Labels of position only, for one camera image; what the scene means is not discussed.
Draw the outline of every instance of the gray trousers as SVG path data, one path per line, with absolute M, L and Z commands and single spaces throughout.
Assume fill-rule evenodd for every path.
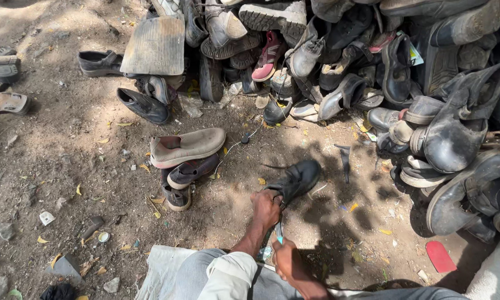
M 226 252 L 220 249 L 200 250 L 183 262 L 176 274 L 174 298 L 178 300 L 195 300 L 207 283 L 207 266 Z M 361 292 L 343 299 L 393 299 L 393 300 L 458 300 L 467 299 L 454 291 L 435 288 L 390 289 L 377 292 Z M 280 278 L 274 271 L 260 265 L 257 266 L 252 287 L 248 291 L 248 299 L 255 300 L 292 300 L 303 299 L 300 293 Z

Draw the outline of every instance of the hand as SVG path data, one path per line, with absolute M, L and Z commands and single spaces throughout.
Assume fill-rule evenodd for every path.
M 276 265 L 276 273 L 283 280 L 296 288 L 298 283 L 312 279 L 312 276 L 305 271 L 302 257 L 292 241 L 284 237 L 283 244 L 276 240 L 272 243 L 272 247 L 274 248 L 272 262 Z
M 283 196 L 278 195 L 278 191 L 264 189 L 260 192 L 253 192 L 250 195 L 254 209 L 253 222 L 262 225 L 268 230 L 280 220 L 280 203 Z

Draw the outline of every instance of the small black object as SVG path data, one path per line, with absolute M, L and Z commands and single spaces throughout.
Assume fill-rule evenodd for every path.
M 341 161 L 343 163 L 344 180 L 348 183 L 348 171 L 350 170 L 350 146 L 339 146 L 333 144 L 335 147 L 339 148 L 341 152 Z
M 39 297 L 40 300 L 74 300 L 76 291 L 68 283 L 49 286 Z

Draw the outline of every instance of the red sneaker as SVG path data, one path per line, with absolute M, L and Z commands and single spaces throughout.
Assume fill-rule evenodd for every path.
M 280 42 L 274 31 L 267 31 L 267 44 L 257 61 L 252 79 L 257 82 L 271 78 L 276 71 L 276 63 L 285 52 L 285 45 Z

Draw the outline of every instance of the dirt ground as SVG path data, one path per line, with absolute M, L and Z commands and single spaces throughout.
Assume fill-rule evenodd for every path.
M 230 249 L 244 235 L 252 213 L 249 195 L 262 187 L 258 178 L 269 182 L 280 176 L 262 164 L 287 166 L 314 158 L 322 165 L 323 176 L 311 197 L 298 199 L 285 211 L 284 234 L 302 250 L 316 276 L 344 289 L 375 288 L 403 279 L 408 287 L 466 290 L 494 246 L 465 233 L 430 236 L 424 225 L 426 203 L 417 201 L 412 189 L 395 188 L 386 171 L 403 157 L 384 157 L 388 165 L 382 159 L 376 163 L 375 143 L 367 141 L 346 113 L 327 127 L 290 121 L 265 129 L 248 120 L 262 114 L 255 99 L 238 96 L 223 109 L 205 109 L 197 119 L 189 119 L 176 103 L 173 115 L 180 123 L 155 126 L 117 99 L 117 87 L 135 89 L 132 80 L 84 76 L 76 53 L 109 49 L 123 53 L 132 24 L 145 14 L 138 0 L 109 2 L 11 0 L 10 6 L 20 7 L 0 7 L 0 46 L 14 47 L 22 59 L 22 78 L 11 89 L 34 99 L 25 116 L 0 115 L 0 222 L 12 222 L 17 232 L 10 242 L 0 239 L 0 276 L 8 277 L 10 289 L 18 289 L 25 299 L 37 299 L 47 286 L 60 282 L 59 276 L 44 272 L 48 263 L 58 253 L 71 253 L 80 263 L 100 257 L 84 276 L 80 295 L 131 299 L 147 273 L 152 245 Z M 117 125 L 126 122 L 133 124 Z M 160 170 L 150 166 L 150 173 L 140 167 L 132 171 L 131 165 L 148 166 L 145 153 L 152 136 L 213 126 L 227 131 L 227 148 L 241 134 L 257 132 L 248 145 L 233 147 L 228 156 L 220 151 L 224 159 L 220 178 L 196 182 L 188 211 L 156 204 L 161 212 L 156 219 L 145 195 L 161 198 Z M 15 135 L 18 139 L 7 147 Z M 96 142 L 106 138 L 106 144 Z M 352 146 L 349 184 L 334 144 Z M 79 184 L 82 195 L 76 194 Z M 33 190 L 35 199 L 30 197 Z M 70 201 L 58 210 L 60 197 Z M 351 211 L 355 204 L 358 207 Z M 43 211 L 56 220 L 43 226 L 38 217 Z M 117 225 L 119 213 L 126 215 Z M 103 217 L 106 223 L 100 230 L 109 232 L 111 239 L 89 241 L 82 247 L 79 235 L 95 215 Z M 39 236 L 49 242 L 37 242 Z M 431 240 L 443 243 L 457 271 L 437 273 L 425 251 Z M 136 241 L 138 248 L 120 249 Z M 107 272 L 96 275 L 100 267 Z M 429 282 L 417 275 L 421 269 Z M 106 293 L 104 283 L 117 276 L 118 293 Z

